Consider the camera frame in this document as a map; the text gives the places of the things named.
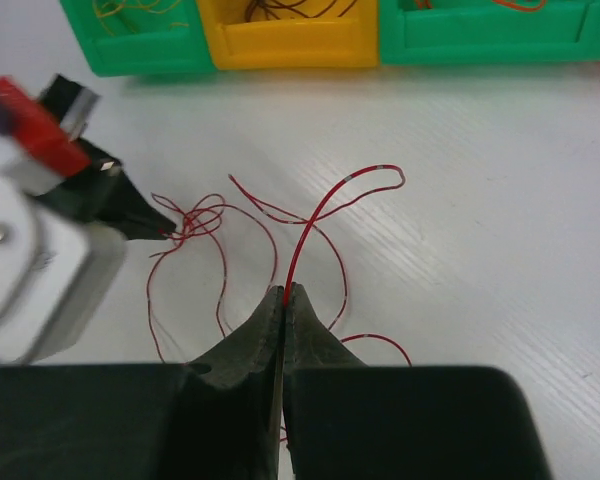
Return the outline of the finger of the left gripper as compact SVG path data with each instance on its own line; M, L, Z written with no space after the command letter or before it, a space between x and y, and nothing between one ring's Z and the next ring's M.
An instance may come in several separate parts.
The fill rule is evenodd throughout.
M42 205L76 222L100 222L128 240L164 240L175 232L176 224L149 204L118 158L86 139L77 145L91 165L38 195Z

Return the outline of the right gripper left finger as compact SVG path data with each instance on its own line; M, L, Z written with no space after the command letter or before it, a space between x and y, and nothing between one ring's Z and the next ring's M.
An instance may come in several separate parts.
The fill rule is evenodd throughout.
M188 363L0 366L0 479L274 479L283 291Z

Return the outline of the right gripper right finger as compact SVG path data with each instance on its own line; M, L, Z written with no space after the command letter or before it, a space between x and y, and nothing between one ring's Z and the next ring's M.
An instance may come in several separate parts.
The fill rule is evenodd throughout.
M301 285L285 308L283 411L299 479L548 479L526 398L487 366L369 366Z

